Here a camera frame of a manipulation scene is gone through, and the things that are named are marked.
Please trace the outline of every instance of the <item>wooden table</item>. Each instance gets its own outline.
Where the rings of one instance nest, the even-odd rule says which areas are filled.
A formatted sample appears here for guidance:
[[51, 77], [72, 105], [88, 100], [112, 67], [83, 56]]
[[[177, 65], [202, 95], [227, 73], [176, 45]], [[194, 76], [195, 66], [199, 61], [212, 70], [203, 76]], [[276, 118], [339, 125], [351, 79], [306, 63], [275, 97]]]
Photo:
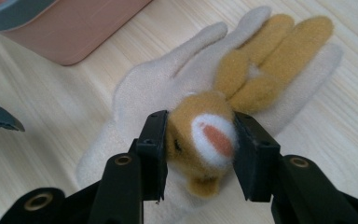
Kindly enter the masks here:
[[[232, 30], [244, 12], [262, 5], [296, 21], [326, 15], [336, 26], [330, 42], [345, 52], [340, 67], [276, 139], [282, 154], [315, 161], [338, 189], [358, 198], [358, 1], [155, 0], [72, 66], [52, 63], [0, 36], [0, 106], [26, 129], [0, 129], [0, 217], [32, 189], [77, 191], [76, 164], [108, 119], [112, 92], [130, 68], [208, 24], [224, 21]], [[223, 189], [186, 220], [272, 222], [269, 204], [245, 202], [239, 185]]]

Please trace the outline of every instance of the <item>plush toy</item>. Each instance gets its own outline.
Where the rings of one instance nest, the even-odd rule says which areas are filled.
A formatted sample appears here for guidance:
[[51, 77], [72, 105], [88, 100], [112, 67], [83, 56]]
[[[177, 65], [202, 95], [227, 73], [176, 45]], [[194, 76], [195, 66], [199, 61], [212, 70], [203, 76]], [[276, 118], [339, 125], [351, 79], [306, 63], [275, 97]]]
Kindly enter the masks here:
[[[101, 178], [106, 161], [130, 148], [149, 114], [169, 110], [165, 201], [145, 203], [145, 223], [173, 223], [209, 203], [201, 198], [215, 195], [221, 181], [229, 188], [232, 181], [224, 175], [237, 147], [233, 111], [251, 112], [277, 134], [329, 78], [342, 55], [335, 45], [318, 51], [331, 33], [328, 20], [293, 29], [287, 16], [266, 22], [269, 14], [269, 7], [249, 11], [228, 35], [222, 22], [208, 26], [161, 58], [132, 68], [117, 85], [112, 118], [77, 166], [79, 186]], [[325, 23], [330, 25], [319, 29]], [[305, 37], [315, 33], [325, 37], [308, 43], [313, 37]]]
[[186, 176], [194, 195], [214, 196], [232, 163], [237, 145], [233, 110], [253, 114], [273, 104], [333, 31], [326, 17], [293, 24], [286, 15], [269, 19], [223, 58], [213, 90], [186, 97], [169, 115], [167, 160]]

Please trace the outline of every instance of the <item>pink box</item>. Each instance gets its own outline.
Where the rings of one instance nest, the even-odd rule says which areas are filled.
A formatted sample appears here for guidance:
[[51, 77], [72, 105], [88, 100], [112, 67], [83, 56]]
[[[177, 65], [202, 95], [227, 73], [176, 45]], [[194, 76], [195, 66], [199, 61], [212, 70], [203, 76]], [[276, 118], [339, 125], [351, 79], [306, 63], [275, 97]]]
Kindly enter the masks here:
[[0, 0], [0, 35], [55, 63], [69, 65], [87, 57], [149, 2]]

